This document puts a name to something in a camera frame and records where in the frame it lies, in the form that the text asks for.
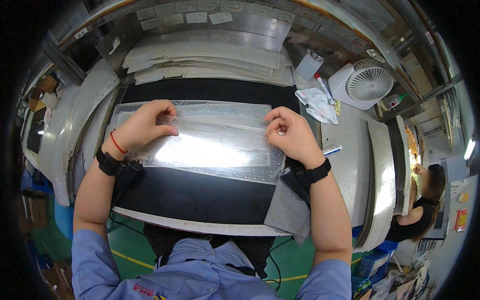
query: black top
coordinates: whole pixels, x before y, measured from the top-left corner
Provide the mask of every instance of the black top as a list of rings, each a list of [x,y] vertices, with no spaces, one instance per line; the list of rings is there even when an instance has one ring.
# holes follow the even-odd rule
[[[209,78],[160,80],[129,85],[123,103],[223,100],[285,106],[299,113],[294,86]],[[295,161],[287,159],[293,168]],[[263,224],[275,185],[234,180],[171,168],[144,168],[117,206],[156,216],[223,224]]]
[[[390,230],[388,231],[385,240],[396,241],[400,243],[403,240],[409,240],[421,234],[432,221],[434,207],[423,197],[415,201],[412,209],[419,206],[423,207],[423,215],[421,216],[420,220],[413,224],[402,226],[396,220],[397,216],[393,216],[392,222],[390,223]]]

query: fluorescent light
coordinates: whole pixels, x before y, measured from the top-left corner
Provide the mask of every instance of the fluorescent light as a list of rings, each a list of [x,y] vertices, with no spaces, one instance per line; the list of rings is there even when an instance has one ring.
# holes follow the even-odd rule
[[[470,141],[468,141],[467,150],[465,151],[465,155],[463,156],[463,158],[465,160],[468,160],[470,158],[470,155],[472,155],[474,147],[475,147],[475,142],[472,141],[472,139],[470,139]]]

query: gray cloth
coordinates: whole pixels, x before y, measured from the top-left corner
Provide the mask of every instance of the gray cloth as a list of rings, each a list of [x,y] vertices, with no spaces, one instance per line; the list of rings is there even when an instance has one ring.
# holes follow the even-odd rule
[[[307,204],[279,178],[264,224],[292,233],[302,245],[310,235],[310,218]]]

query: white container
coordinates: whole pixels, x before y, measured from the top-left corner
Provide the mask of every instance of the white container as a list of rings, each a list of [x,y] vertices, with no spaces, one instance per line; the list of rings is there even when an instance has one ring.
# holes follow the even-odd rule
[[[307,54],[303,57],[295,72],[300,75],[306,81],[312,79],[313,75],[317,73],[318,69],[322,66],[324,58],[320,54],[307,50]]]

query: stack of membrane sheets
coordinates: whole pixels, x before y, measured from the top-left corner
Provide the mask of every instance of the stack of membrane sheets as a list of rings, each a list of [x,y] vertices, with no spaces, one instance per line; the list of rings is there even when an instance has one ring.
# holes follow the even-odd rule
[[[109,133],[146,102],[119,104]],[[177,116],[159,115],[157,124],[177,128],[177,136],[162,136],[129,149],[126,158],[144,167],[167,167],[211,176],[276,184],[285,154],[267,142],[270,105],[207,100],[172,101]]]
[[[197,39],[145,37],[128,53],[122,64],[134,73],[135,84],[167,78],[224,78],[279,86],[293,86],[288,53],[221,42],[207,33]]]

